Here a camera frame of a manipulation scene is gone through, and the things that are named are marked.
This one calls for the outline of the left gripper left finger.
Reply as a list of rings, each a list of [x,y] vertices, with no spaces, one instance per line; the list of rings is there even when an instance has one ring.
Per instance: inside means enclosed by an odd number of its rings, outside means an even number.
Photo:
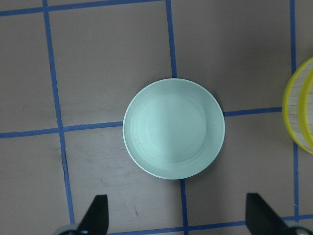
[[[79,235],[106,235],[108,231],[108,197],[97,195],[77,228]]]

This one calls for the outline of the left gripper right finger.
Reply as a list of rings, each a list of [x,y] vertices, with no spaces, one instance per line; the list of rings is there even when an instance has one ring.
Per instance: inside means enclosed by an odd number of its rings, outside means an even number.
[[[258,193],[246,194],[246,227],[252,235],[286,235],[287,224]]]

